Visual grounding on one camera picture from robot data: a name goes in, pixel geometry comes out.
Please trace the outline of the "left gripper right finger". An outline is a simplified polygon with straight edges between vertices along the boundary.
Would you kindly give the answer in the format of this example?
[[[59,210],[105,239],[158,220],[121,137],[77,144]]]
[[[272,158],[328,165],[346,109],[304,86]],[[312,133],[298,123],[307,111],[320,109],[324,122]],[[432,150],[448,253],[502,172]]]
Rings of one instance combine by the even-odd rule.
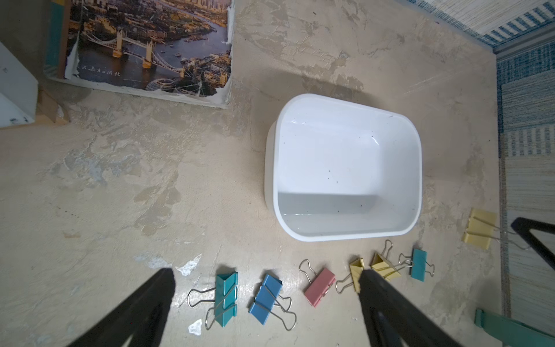
[[[359,285],[371,346],[460,345],[374,270],[364,270]]]

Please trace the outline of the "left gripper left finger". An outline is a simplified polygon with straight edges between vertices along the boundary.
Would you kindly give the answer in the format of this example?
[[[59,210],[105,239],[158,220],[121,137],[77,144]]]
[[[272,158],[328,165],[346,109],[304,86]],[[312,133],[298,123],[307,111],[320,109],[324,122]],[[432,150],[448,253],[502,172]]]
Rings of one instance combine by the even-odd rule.
[[[176,290],[162,268],[71,346],[159,346]]]

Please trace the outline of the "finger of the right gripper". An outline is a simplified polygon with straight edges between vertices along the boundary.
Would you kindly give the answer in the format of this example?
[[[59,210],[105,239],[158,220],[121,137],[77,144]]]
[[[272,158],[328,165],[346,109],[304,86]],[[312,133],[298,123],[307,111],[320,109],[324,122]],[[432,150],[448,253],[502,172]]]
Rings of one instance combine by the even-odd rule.
[[[511,228],[546,262],[547,265],[553,270],[555,269],[554,253],[532,234],[532,231],[535,230],[554,235],[554,224],[519,217],[512,222]]]

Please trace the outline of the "yellow binder clip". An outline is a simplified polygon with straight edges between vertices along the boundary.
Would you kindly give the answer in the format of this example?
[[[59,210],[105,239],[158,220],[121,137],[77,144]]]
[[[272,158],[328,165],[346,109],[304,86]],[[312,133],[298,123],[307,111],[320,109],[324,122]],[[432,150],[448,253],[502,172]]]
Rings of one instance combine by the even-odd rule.
[[[502,237],[508,237],[509,235],[516,235],[516,233],[514,231],[504,231],[498,226],[497,213],[472,208],[462,241],[487,251],[492,240],[501,243]]]
[[[370,263],[371,269],[387,281],[399,278],[401,276],[401,270],[412,267],[410,262],[405,261],[403,263],[394,264],[388,259],[393,246],[393,242],[390,239],[386,239],[384,248],[381,252],[374,253],[374,257]]]
[[[342,294],[346,289],[353,287],[357,294],[360,294],[360,277],[365,270],[365,263],[362,257],[356,258],[354,261],[349,263],[350,273],[342,280],[337,280],[335,282],[335,290],[338,294]]]

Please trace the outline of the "teal binder clip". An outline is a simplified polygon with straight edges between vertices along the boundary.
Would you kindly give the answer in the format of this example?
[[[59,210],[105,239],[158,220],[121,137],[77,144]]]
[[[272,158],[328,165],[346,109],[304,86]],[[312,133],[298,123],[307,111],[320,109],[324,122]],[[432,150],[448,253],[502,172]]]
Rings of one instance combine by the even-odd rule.
[[[189,308],[199,304],[212,304],[205,316],[205,329],[209,331],[217,323],[222,328],[237,316],[238,311],[238,273],[219,274],[211,289],[191,289],[186,296]]]
[[[400,253],[397,261],[410,269],[412,279],[425,282],[426,276],[433,278],[435,275],[435,265],[428,262],[427,256],[426,251],[414,248],[411,256]]]

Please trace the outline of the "pink binder clip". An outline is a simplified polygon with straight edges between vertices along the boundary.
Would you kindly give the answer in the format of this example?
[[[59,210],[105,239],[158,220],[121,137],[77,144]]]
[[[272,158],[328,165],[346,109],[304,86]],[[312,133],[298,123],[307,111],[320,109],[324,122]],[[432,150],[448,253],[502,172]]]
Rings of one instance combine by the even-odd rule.
[[[317,307],[335,284],[335,274],[327,267],[317,273],[311,266],[309,259],[304,259],[299,264],[299,272],[303,273],[309,282],[304,290],[306,300],[313,307]]]

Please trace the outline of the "blue binder clip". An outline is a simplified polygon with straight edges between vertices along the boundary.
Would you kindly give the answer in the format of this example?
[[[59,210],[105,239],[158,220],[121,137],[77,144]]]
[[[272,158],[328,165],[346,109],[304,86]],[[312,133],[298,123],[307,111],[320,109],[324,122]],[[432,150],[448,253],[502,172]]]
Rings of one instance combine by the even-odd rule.
[[[282,296],[282,289],[283,282],[267,273],[249,307],[249,313],[261,325],[266,325],[270,317],[277,318],[285,330],[291,332],[296,327],[298,318],[292,311],[292,298]]]

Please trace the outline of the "white plastic storage box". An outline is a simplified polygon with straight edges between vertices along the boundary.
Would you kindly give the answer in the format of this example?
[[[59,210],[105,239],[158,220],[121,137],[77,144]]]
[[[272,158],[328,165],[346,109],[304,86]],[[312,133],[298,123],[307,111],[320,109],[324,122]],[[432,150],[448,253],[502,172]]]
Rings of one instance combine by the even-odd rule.
[[[401,114],[307,93],[269,129],[265,202],[299,241],[402,236],[422,195],[421,139]]]

